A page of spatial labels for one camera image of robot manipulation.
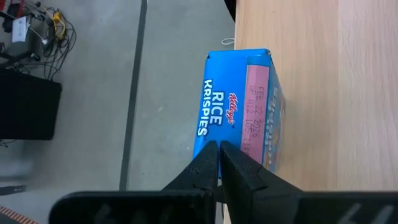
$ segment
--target kellogg's logo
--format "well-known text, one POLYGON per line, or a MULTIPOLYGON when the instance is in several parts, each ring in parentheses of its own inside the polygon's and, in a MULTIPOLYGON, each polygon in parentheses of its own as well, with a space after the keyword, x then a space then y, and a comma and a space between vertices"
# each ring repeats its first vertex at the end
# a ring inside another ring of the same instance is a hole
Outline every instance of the kellogg's logo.
POLYGON ((234 124, 234 112, 238 111, 238 98, 236 97, 235 93, 229 94, 229 109, 226 110, 226 118, 228 119, 229 124, 234 124))

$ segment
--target concrete floor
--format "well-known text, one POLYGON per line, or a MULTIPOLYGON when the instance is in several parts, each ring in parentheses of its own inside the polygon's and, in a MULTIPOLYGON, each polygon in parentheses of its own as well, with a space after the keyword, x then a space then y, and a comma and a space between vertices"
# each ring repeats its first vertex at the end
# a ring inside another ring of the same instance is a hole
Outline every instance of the concrete floor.
MULTIPOLYGON (((42 2, 62 9, 78 40, 59 74, 55 137, 23 142, 28 191, 0 204, 47 223, 61 196, 119 187, 140 1, 42 2)), ((206 53, 231 49, 220 42, 233 33, 222 0, 149 0, 129 189, 161 189, 190 162, 206 53)))

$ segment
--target wooden tabletop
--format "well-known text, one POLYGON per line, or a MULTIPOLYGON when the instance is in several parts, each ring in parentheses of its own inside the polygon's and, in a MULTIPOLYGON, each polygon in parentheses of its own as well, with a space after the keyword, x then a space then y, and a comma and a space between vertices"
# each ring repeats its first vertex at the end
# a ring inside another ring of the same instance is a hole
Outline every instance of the wooden tabletop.
POLYGON ((303 190, 398 190, 398 1, 238 0, 287 99, 277 173, 303 190))

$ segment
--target rice krispies box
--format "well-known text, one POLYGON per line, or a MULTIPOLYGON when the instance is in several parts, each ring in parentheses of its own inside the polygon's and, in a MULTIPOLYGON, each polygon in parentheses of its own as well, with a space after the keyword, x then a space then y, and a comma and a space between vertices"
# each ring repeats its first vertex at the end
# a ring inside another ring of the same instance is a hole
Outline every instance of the rice krispies box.
POLYGON ((276 171, 285 98, 267 49, 208 54, 193 158, 208 141, 227 140, 276 171))

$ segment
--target blue cereal box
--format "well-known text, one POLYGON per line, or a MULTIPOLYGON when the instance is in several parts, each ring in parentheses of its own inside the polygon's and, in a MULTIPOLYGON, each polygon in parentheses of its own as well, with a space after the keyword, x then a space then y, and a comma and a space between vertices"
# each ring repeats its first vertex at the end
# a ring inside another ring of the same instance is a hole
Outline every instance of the blue cereal box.
POLYGON ((275 172, 285 98, 267 49, 208 54, 193 158, 208 141, 227 140, 275 172))

